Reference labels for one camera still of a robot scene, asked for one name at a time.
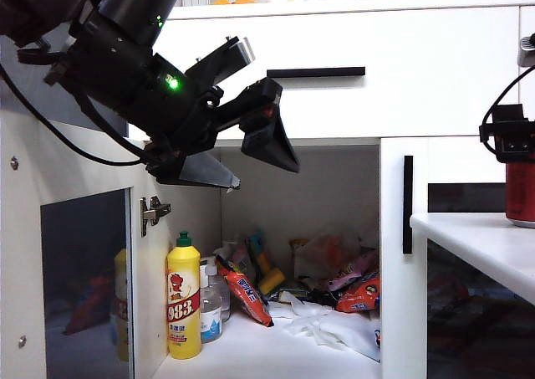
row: wire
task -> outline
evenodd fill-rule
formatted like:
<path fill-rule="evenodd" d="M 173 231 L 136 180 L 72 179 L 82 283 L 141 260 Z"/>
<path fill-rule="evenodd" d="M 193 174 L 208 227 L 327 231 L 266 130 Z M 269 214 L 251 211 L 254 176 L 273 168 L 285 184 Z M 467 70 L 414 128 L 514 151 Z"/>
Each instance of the wire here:
<path fill-rule="evenodd" d="M 509 92 L 509 90 L 512 89 L 512 87 L 514 85 L 516 85 L 518 82 L 520 82 L 522 79 L 524 79 L 526 77 L 526 75 L 530 74 L 531 72 L 533 72 L 535 70 L 535 65 L 532 65 L 531 67 L 529 67 L 528 69 L 526 69 L 524 72 L 522 72 L 520 75 L 518 75 L 518 77 L 516 77 L 504 90 L 503 92 L 497 97 L 497 99 L 494 101 L 494 103 L 492 103 L 492 106 L 490 109 L 488 109 L 488 111 L 486 112 L 485 116 L 483 116 L 483 122 L 481 123 L 481 125 L 485 125 L 487 123 L 487 120 L 488 120 L 488 117 L 490 117 L 491 113 L 492 113 L 492 109 L 498 105 L 500 103 L 500 101 L 503 100 L 503 98 L 506 96 L 506 94 Z M 491 153 L 494 153 L 496 154 L 496 150 L 495 149 L 492 149 L 492 147 L 488 144 L 488 140 L 482 142 L 483 145 L 485 145 L 485 147 L 491 152 Z"/>
<path fill-rule="evenodd" d="M 115 130 L 110 123 L 105 120 L 102 115 L 95 109 L 93 103 L 89 97 L 82 91 L 82 89 L 77 85 L 62 85 L 65 90 L 67 90 L 76 100 L 76 103 L 80 106 L 82 112 L 89 117 L 90 120 L 94 122 L 105 134 L 107 134 L 111 139 L 117 142 L 119 145 L 124 147 L 127 151 L 138 156 L 143 162 L 150 161 L 154 164 L 161 164 L 162 161 L 157 157 L 151 155 L 149 152 L 140 149 L 136 145 L 127 141 L 119 132 Z"/>
<path fill-rule="evenodd" d="M 75 151 L 79 155 L 85 157 L 86 159 L 90 159 L 91 161 L 96 161 L 100 164 L 105 164 L 106 166 L 135 166 L 137 164 L 141 164 L 143 161 L 141 159 L 136 161 L 109 161 L 105 159 L 101 159 L 100 157 L 93 156 L 89 154 L 86 151 L 83 151 L 79 147 L 77 147 L 73 142 L 71 142 L 69 139 L 67 139 L 64 134 L 62 134 L 55 126 L 50 123 L 41 113 L 37 111 L 35 107 L 29 102 L 29 100 L 21 93 L 20 90 L 18 90 L 17 86 L 13 83 L 11 78 L 8 75 L 8 72 L 3 68 L 2 64 L 0 63 L 0 76 L 2 76 L 3 80 L 8 85 L 8 88 L 13 92 L 13 94 L 17 97 L 17 99 L 28 109 L 32 115 L 37 118 L 44 126 L 46 126 L 60 141 L 62 141 L 71 151 Z"/>

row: green bottle cap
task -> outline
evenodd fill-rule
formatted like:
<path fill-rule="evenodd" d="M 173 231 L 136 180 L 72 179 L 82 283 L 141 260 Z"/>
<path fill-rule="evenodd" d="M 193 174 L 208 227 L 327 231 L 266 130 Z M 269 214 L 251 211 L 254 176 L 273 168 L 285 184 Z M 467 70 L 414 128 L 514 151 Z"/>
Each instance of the green bottle cap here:
<path fill-rule="evenodd" d="M 177 247 L 190 247 L 191 246 L 191 238 L 187 236 L 187 231 L 181 231 L 180 238 L 176 239 L 176 246 Z"/>

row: white shelf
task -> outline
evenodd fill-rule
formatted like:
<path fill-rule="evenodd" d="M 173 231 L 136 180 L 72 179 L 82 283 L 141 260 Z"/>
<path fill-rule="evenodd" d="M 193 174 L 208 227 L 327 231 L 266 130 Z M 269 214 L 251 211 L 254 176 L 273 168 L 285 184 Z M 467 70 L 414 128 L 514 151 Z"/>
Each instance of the white shelf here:
<path fill-rule="evenodd" d="M 289 320 L 276 319 L 264 327 L 241 311 L 223 326 L 223 335 L 205 344 L 198 356 L 185 361 L 169 356 L 153 379 L 324 379 L 380 378 L 380 364 L 347 349 L 316 345 L 312 337 L 294 337 L 284 331 Z"/>
<path fill-rule="evenodd" d="M 417 213 L 410 226 L 535 304 L 535 229 L 503 213 Z"/>
<path fill-rule="evenodd" d="M 364 13 L 407 9 L 479 8 L 534 5 L 535 0 L 311 0 L 174 7 L 168 20 L 266 17 L 318 13 Z"/>

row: yellow detergent bottle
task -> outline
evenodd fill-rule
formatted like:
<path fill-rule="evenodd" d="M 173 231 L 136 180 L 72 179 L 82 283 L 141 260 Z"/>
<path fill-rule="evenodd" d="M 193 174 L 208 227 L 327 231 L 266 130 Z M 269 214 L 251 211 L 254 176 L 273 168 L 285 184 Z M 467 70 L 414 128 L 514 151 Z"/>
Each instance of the yellow detergent bottle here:
<path fill-rule="evenodd" d="M 182 231 L 167 255 L 167 344 L 179 360 L 201 352 L 200 259 L 187 231 Z"/>
<path fill-rule="evenodd" d="M 115 255 L 115 328 L 117 330 L 117 356 L 128 361 L 128 276 L 126 248 Z"/>

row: black drawer handle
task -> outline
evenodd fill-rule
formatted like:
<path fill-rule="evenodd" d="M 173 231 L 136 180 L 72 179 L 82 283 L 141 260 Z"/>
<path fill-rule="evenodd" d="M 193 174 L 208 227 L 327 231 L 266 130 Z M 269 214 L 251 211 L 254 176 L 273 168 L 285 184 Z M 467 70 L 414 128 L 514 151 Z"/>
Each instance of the black drawer handle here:
<path fill-rule="evenodd" d="M 364 76 L 366 67 L 268 69 L 268 78 L 330 78 L 336 76 Z"/>
<path fill-rule="evenodd" d="M 412 228 L 410 216 L 412 215 L 412 187 L 414 157 L 405 156 L 403 163 L 403 254 L 412 254 Z"/>

